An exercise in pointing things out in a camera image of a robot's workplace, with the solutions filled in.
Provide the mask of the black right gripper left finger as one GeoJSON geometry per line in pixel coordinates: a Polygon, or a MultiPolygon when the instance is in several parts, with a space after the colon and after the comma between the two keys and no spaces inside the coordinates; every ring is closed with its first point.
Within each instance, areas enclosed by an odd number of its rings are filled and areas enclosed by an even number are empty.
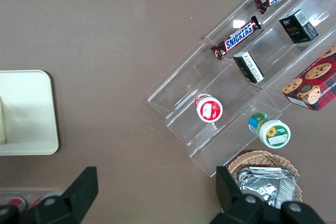
{"type": "Polygon", "coordinates": [[[98,195],[97,168],[86,167],[60,196],[49,196],[18,217],[19,223],[81,223],[98,195]]]}

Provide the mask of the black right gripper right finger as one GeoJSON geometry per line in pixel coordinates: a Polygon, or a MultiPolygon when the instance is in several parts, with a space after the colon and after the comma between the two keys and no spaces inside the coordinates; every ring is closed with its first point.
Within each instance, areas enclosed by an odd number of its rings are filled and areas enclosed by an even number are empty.
{"type": "Polygon", "coordinates": [[[216,167],[216,194],[223,210],[215,217],[216,223],[261,223],[263,202],[243,194],[224,166],[216,167]]]}

